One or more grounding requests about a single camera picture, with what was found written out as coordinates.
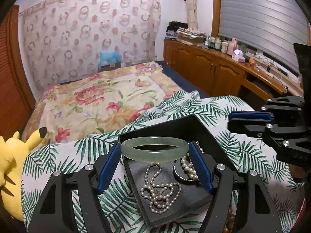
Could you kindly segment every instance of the curtain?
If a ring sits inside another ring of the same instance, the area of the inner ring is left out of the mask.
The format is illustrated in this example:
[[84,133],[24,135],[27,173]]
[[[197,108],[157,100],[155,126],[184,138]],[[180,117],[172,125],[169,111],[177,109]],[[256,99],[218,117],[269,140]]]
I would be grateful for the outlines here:
[[197,28],[197,0],[186,0],[188,27]]
[[40,92],[97,73],[101,51],[119,52],[122,66],[156,60],[159,0],[46,0],[21,16]]

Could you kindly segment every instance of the blue gripper pad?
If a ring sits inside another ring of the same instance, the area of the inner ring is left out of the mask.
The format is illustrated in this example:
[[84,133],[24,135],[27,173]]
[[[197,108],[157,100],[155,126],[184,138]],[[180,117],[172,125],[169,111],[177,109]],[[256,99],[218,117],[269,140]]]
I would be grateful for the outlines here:
[[212,185],[211,173],[205,165],[200,153],[198,152],[193,142],[189,144],[189,157],[197,173],[201,186],[210,194],[212,194],[214,191],[214,187]]
[[274,118],[271,117],[268,113],[252,113],[252,112],[231,113],[229,115],[229,120],[231,120],[232,118],[260,119],[260,120],[270,120],[270,121],[274,120]]
[[121,145],[117,143],[113,148],[111,154],[109,155],[103,169],[99,175],[99,184],[97,186],[97,190],[100,194],[102,194],[105,190],[108,189],[114,172],[119,164],[121,158]]

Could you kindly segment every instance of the pearl necklace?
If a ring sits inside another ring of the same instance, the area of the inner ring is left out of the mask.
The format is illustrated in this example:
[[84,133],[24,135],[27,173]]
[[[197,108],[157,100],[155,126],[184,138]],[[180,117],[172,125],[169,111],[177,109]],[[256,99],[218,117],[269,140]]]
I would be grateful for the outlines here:
[[[159,170],[154,174],[154,176],[151,178],[150,183],[148,182],[148,174],[150,171],[150,168],[157,166],[159,167]],[[155,178],[161,173],[162,171],[162,166],[160,163],[150,163],[148,165],[146,172],[145,172],[145,185],[140,189],[141,196],[144,197],[145,199],[150,200],[149,203],[149,208],[150,211],[155,213],[155,214],[162,214],[165,213],[169,208],[174,204],[174,202],[177,200],[177,198],[180,195],[181,192],[181,185],[179,183],[166,183],[166,184],[154,184]],[[169,198],[174,194],[175,188],[173,186],[176,186],[176,191],[177,194],[173,198],[172,201],[169,200]],[[166,191],[169,188],[170,192],[168,194],[164,194],[164,191]],[[147,190],[150,195],[144,194],[144,191]]]
[[[200,147],[198,141],[196,142],[196,144],[200,148],[201,152],[203,152],[203,149]],[[186,158],[187,157],[189,158],[189,164],[188,165],[186,164]],[[187,153],[187,155],[183,156],[180,159],[180,164],[181,164],[182,169],[184,169],[184,171],[187,172],[189,179],[191,179],[191,180],[199,180],[199,178],[197,176],[197,172],[195,171],[195,169],[193,167],[193,164],[192,164],[192,162],[190,160],[189,153]]]

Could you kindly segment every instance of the black jewelry tray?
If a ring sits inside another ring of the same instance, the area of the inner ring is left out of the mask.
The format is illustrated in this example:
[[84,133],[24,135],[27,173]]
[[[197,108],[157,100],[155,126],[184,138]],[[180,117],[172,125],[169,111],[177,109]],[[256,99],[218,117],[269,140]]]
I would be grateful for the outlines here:
[[[189,115],[179,119],[167,121],[164,123],[155,124],[139,130],[130,131],[124,134],[120,134],[119,142],[122,143],[127,139],[135,137],[147,137],[147,136],[162,136],[162,137],[176,137],[183,139],[187,142],[198,141],[200,147],[205,153],[212,155],[216,163],[223,163],[231,170],[237,171],[233,163],[229,160],[226,153],[221,149],[213,135],[205,128],[200,120],[194,116]],[[123,156],[123,162],[125,171],[127,173],[129,182],[132,186],[134,197],[138,203],[139,209],[142,213],[145,223],[148,227],[154,228],[183,217],[189,213],[194,212],[198,208],[211,201],[212,195],[198,185],[184,185],[181,184],[181,192],[177,201],[162,214],[154,214],[150,211],[150,200],[145,199],[140,194],[140,189],[145,184],[144,175],[148,166],[148,163],[143,163],[135,160],[128,159]],[[176,171],[179,174],[183,173],[180,160],[174,162],[161,163],[163,166],[162,172],[157,176],[154,183],[174,183],[178,182],[173,175],[173,166],[175,165]],[[148,175],[148,179],[153,176],[158,167],[152,167]]]

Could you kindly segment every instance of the navy blue bed sheet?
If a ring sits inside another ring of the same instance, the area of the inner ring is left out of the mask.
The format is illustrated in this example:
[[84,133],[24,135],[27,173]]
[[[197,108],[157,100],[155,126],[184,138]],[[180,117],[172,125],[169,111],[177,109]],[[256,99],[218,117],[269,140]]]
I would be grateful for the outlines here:
[[209,96],[201,89],[187,81],[184,77],[179,75],[175,70],[171,69],[165,61],[156,61],[159,65],[163,67],[163,73],[172,79],[182,90],[186,92],[192,92],[197,90],[200,94],[200,98],[209,98]]

